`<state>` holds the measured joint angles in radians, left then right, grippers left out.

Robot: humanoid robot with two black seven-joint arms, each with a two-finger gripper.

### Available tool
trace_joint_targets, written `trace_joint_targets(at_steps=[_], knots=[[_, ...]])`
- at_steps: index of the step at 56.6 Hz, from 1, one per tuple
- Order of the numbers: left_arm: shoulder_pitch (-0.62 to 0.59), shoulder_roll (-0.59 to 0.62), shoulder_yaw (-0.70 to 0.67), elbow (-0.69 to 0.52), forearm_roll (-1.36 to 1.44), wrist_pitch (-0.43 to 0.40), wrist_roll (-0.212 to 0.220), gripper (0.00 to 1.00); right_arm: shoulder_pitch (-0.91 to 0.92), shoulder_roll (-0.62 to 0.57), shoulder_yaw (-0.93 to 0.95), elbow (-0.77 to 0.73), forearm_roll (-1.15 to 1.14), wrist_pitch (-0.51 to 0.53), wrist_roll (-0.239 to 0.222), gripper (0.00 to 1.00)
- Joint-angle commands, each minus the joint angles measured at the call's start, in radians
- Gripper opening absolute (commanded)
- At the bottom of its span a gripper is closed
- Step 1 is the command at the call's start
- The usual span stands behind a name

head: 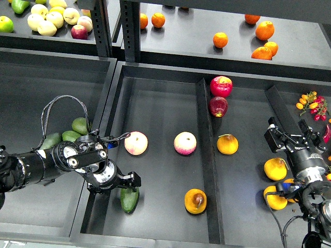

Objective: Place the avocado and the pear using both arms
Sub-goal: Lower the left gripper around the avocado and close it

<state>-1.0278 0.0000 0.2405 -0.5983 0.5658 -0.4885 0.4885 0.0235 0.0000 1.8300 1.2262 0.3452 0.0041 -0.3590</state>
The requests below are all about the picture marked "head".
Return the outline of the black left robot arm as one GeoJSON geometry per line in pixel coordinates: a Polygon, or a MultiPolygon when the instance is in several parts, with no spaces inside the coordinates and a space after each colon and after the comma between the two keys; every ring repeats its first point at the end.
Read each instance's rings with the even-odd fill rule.
{"type": "Polygon", "coordinates": [[[21,154],[9,154],[1,146],[1,203],[5,194],[28,185],[51,183],[68,172],[76,172],[87,182],[92,194],[102,194],[114,188],[136,189],[141,178],[136,172],[122,174],[109,159],[108,150],[129,137],[85,135],[75,142],[62,141],[49,149],[32,150],[21,154]]]}

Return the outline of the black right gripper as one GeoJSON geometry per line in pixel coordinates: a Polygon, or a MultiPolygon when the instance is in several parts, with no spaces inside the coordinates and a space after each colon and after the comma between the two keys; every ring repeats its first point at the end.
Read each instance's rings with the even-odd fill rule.
{"type": "Polygon", "coordinates": [[[264,138],[271,152],[284,151],[286,153],[294,178],[297,180],[322,180],[322,175],[327,169],[320,154],[327,150],[323,135],[319,131],[315,132],[304,119],[301,119],[298,122],[304,138],[304,143],[301,144],[277,125],[275,117],[270,117],[268,124],[264,138]]]}

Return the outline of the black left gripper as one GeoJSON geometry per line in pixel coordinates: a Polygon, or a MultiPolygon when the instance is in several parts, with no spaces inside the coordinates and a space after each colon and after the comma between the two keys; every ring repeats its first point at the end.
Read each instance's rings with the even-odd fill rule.
{"type": "Polygon", "coordinates": [[[88,177],[87,189],[92,194],[103,194],[115,188],[139,188],[141,177],[136,172],[123,175],[114,161],[108,159],[103,167],[88,177]]]}

